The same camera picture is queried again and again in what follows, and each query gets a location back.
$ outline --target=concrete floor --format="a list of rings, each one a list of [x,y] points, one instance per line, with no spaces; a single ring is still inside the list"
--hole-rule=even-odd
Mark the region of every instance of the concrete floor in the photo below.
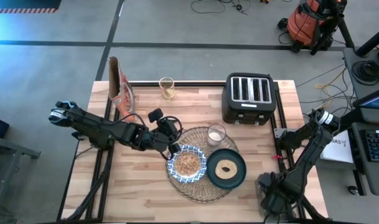
[[[200,15],[186,0],[125,0],[113,42],[279,45],[276,23],[290,15],[298,1],[251,3],[248,16],[229,4],[224,13]],[[209,0],[201,4],[214,7]],[[9,140],[42,151],[38,161],[22,159],[9,189],[5,207],[18,223],[52,222],[57,217],[77,142],[71,129],[51,125],[47,117],[57,100],[87,106],[104,47],[84,46],[107,41],[117,5],[118,0],[64,0],[55,14],[0,14],[0,40],[28,41],[0,45],[0,119],[11,125]],[[379,30],[379,0],[350,1],[345,15],[356,45]],[[334,37],[342,40],[340,34]],[[61,42],[81,47],[55,46]],[[344,63],[338,51],[311,57],[307,51],[112,47],[109,55],[120,58],[130,80],[224,80],[231,72],[257,72],[299,85]],[[328,83],[342,69],[301,85],[300,100],[325,98],[314,85]],[[107,80],[106,73],[101,79]],[[334,84],[345,88],[340,79]],[[351,86],[347,93],[352,94]],[[303,103],[302,110],[306,113],[319,104]],[[342,106],[345,100],[335,100],[328,110]],[[345,186],[354,182],[350,170],[318,167],[318,174],[331,218],[379,223],[379,197],[347,193]]]

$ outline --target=computer keyboard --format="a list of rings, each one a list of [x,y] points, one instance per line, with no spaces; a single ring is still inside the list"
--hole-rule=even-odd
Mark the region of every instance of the computer keyboard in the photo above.
[[[379,162],[379,130],[364,131],[365,145],[367,147],[368,160]]]

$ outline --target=toaster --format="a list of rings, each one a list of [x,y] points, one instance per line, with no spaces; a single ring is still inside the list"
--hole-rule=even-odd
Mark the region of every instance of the toaster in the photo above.
[[[275,89],[269,75],[232,73],[228,76],[222,92],[224,122],[264,125],[275,107]]]

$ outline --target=butcher block tabletop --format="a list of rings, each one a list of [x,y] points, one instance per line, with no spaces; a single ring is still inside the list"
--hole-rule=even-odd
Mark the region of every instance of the butcher block tabletop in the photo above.
[[[304,125],[294,81],[277,81],[281,93],[288,128]],[[108,82],[94,82],[88,112],[104,116],[108,97]],[[104,222],[262,222],[259,201],[256,198],[255,180],[264,172],[278,172],[278,163],[271,124],[253,126],[227,124],[222,121],[222,87],[176,87],[175,97],[166,100],[159,87],[133,87],[137,114],[150,129],[156,127],[147,120],[147,114],[160,108],[164,116],[176,116],[184,129],[221,124],[236,143],[243,156],[247,175],[245,181],[228,195],[213,203],[196,203],[181,196],[166,176],[166,161],[156,151],[136,151],[115,144]],[[280,127],[277,110],[276,121]],[[80,141],[77,153],[88,149],[88,141]],[[302,149],[296,150],[296,160]],[[62,218],[70,216],[88,193],[96,160],[96,149],[78,157],[74,163]],[[93,216],[98,212],[100,192],[95,199]],[[310,203],[327,217],[324,198],[315,167],[308,175],[305,191]]]

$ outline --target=rattan charger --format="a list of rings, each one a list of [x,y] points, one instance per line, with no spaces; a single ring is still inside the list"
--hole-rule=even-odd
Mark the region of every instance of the rattan charger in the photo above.
[[[198,127],[191,128],[184,133],[182,133],[181,138],[178,143],[180,145],[190,145],[198,147],[202,150],[208,159],[208,157],[214,151],[218,149],[232,149],[236,152],[239,152],[235,142],[228,136],[222,141],[218,147],[208,147],[207,146],[207,130],[208,127]],[[189,200],[200,202],[200,203],[209,203],[215,202],[216,200],[226,196],[231,190],[220,189],[217,186],[213,185],[205,174],[199,181],[185,184],[180,183],[176,178],[170,175],[168,171],[168,166],[166,163],[166,173],[167,178],[169,179],[171,185],[180,193],[182,196],[188,198]]]

